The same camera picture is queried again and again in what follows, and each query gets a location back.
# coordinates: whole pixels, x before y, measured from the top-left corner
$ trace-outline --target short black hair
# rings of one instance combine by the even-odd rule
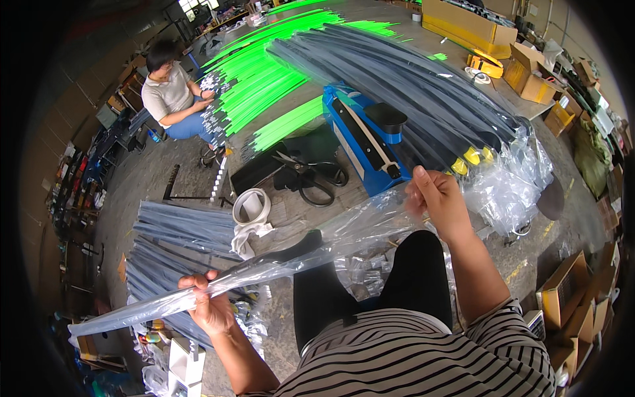
[[[154,43],[148,51],[145,64],[148,72],[156,72],[161,66],[177,57],[177,44],[169,39],[162,39]]]

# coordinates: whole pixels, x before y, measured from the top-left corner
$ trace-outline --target roll of tape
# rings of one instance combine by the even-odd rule
[[[260,197],[263,197],[263,203],[260,202]],[[258,204],[261,206],[260,213],[254,217],[254,214],[257,212],[257,206],[255,200],[258,201]],[[244,209],[245,212],[249,216],[248,222],[241,221],[240,211]],[[234,222],[240,226],[248,226],[253,224],[264,224],[267,222],[267,217],[269,216],[269,212],[271,211],[271,200],[267,196],[264,190],[254,187],[252,189],[248,189],[244,191],[238,198],[236,202],[234,202],[234,207],[232,209],[232,216],[234,217]]]
[[[478,69],[475,69],[473,67],[467,66],[464,70],[478,84],[490,84],[491,83],[490,77],[487,74],[485,74],[484,72],[481,72]]]

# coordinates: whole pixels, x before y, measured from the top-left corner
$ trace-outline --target window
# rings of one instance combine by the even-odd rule
[[[194,11],[192,9],[198,4],[207,6],[210,8],[210,10],[218,8],[217,0],[178,0],[178,5],[181,6],[183,12],[185,13],[185,15],[187,15],[187,19],[190,22],[192,22],[196,18],[196,15],[194,14]]]

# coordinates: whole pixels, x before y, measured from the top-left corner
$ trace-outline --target blue jeans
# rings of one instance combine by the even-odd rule
[[[194,97],[194,100],[203,100],[201,97]],[[172,124],[165,129],[165,132],[174,139],[187,139],[194,135],[198,135],[205,142],[210,143],[213,135],[207,132],[207,129],[203,125],[203,112],[197,112],[191,114],[179,121],[176,124]]]

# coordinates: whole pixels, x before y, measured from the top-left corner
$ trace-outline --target heat sealer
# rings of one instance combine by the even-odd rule
[[[344,84],[329,84],[322,96],[324,118],[339,139],[369,196],[412,179],[391,149],[401,142],[408,117],[392,106],[376,104]]]

